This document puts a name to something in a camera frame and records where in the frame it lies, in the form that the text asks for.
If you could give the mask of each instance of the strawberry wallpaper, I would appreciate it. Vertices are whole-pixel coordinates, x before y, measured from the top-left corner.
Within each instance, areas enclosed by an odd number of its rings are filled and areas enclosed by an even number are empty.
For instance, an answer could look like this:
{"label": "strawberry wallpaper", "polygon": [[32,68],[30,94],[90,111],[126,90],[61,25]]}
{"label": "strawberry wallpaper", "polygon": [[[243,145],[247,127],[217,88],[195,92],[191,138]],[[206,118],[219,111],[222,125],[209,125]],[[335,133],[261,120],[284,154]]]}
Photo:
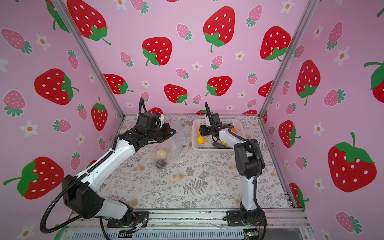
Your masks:
{"label": "strawberry wallpaper", "polygon": [[67,0],[126,114],[256,113],[307,0]]}
{"label": "strawberry wallpaper", "polygon": [[[76,175],[98,159],[120,119],[50,1],[0,6],[2,239],[54,239],[40,219]],[[62,201],[48,227],[68,219]]]}
{"label": "strawberry wallpaper", "polygon": [[324,0],[264,115],[317,239],[378,239],[384,4]]}

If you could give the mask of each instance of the white plastic basket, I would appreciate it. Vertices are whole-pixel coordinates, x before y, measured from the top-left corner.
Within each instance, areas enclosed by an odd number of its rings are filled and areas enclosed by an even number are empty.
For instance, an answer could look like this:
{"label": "white plastic basket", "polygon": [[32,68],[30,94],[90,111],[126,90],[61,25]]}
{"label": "white plastic basket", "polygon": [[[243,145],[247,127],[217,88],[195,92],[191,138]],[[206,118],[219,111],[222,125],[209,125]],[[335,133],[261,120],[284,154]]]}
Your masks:
{"label": "white plastic basket", "polygon": [[[242,137],[245,137],[243,125],[237,119],[221,119],[223,124],[232,124],[236,129],[236,134]],[[197,130],[200,125],[206,125],[205,119],[196,119],[192,124],[192,148],[200,153],[234,153],[232,148],[228,149],[219,149],[215,148],[212,143],[211,136],[203,136],[205,138],[205,142],[203,144],[199,144],[197,142],[197,138],[199,137],[197,134]]]}

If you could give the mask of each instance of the floral tablecloth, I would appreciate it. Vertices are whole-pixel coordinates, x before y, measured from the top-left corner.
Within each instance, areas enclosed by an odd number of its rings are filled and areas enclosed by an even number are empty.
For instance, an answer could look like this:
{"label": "floral tablecloth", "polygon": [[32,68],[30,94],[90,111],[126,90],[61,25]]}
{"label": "floral tablecloth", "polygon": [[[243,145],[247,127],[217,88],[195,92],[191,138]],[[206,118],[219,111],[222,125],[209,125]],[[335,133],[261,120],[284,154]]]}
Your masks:
{"label": "floral tablecloth", "polygon": [[[202,116],[169,115],[164,122],[181,117],[184,144],[179,158],[163,170],[151,157],[157,144],[147,145],[127,158],[102,184],[99,194],[121,200],[139,209],[152,208],[239,208],[243,195],[242,177],[237,172],[234,154],[201,154],[192,148],[192,123]],[[258,203],[262,208],[288,208],[283,188],[273,165],[256,116],[222,116],[238,119],[246,138],[260,145],[265,168],[260,177]],[[126,116],[121,133],[132,128],[137,116]]]}

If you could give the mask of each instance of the yellow fruit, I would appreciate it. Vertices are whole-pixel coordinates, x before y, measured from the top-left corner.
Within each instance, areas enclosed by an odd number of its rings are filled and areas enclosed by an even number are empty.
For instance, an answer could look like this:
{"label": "yellow fruit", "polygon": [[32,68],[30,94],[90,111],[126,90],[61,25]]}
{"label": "yellow fruit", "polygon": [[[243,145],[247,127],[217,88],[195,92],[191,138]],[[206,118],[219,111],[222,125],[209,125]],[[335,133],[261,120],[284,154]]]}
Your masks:
{"label": "yellow fruit", "polygon": [[203,144],[203,143],[205,143],[205,138],[202,137],[202,136],[200,136],[200,137],[197,138],[197,142],[198,142],[199,144]]}

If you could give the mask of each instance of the black mounting plate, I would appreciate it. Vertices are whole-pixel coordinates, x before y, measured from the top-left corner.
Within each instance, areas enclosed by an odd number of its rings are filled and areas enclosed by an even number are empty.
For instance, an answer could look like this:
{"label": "black mounting plate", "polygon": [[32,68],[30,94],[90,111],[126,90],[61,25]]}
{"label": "black mounting plate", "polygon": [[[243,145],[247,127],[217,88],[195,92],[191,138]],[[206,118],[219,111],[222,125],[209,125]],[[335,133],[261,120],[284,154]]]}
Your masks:
{"label": "black mounting plate", "polygon": [[[259,222],[259,226],[264,226],[264,220],[262,216],[256,218]],[[240,211],[227,211],[227,223],[229,227],[250,227],[256,226],[256,223],[251,225],[245,225],[240,217]]]}
{"label": "black mounting plate", "polygon": [[[142,227],[147,227],[147,222],[149,219],[149,212],[133,212],[133,213],[135,214],[135,216],[139,222],[143,222],[144,218],[147,218],[147,221],[145,221],[145,223],[142,226]],[[131,222],[131,224],[128,226],[122,226],[122,225],[117,223],[116,219],[112,219],[112,220],[108,221],[107,227],[109,227],[109,228],[131,227],[132,228],[136,225],[137,225],[137,223]]]}

